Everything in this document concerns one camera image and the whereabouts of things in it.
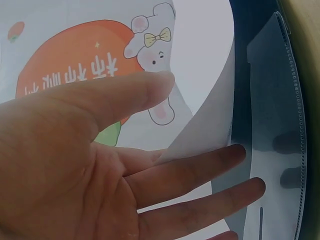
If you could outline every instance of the orange persimmon illustration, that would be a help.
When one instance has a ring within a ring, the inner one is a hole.
[[[57,85],[143,71],[136,58],[124,57],[134,36],[130,28],[112,20],[86,22],[68,28],[47,40],[21,71],[16,98]],[[115,146],[121,125],[128,117],[108,127],[98,142]]]

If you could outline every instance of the yellow bow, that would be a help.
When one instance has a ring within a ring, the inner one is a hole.
[[[171,31],[168,27],[164,28],[161,32],[160,35],[155,36],[151,33],[146,33],[144,35],[144,45],[147,48],[150,48],[153,44],[155,44],[156,41],[162,40],[165,42],[170,42],[171,41]]]

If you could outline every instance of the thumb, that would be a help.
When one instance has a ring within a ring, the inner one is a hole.
[[[57,86],[40,94],[83,111],[93,140],[108,126],[164,101],[175,84],[169,71],[139,72]]]

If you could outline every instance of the beige surface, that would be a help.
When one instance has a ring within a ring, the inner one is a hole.
[[[280,0],[306,105],[308,185],[300,240],[320,240],[320,0]]]

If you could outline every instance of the bunny face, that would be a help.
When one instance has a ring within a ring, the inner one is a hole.
[[[151,47],[143,47],[137,61],[147,72],[160,72],[168,69],[170,56],[170,42],[156,41]]]
[[[153,8],[153,16],[137,16],[131,22],[134,37],[124,49],[127,59],[137,57],[147,72],[159,72],[169,68],[172,47],[172,30],[175,13],[169,3]]]

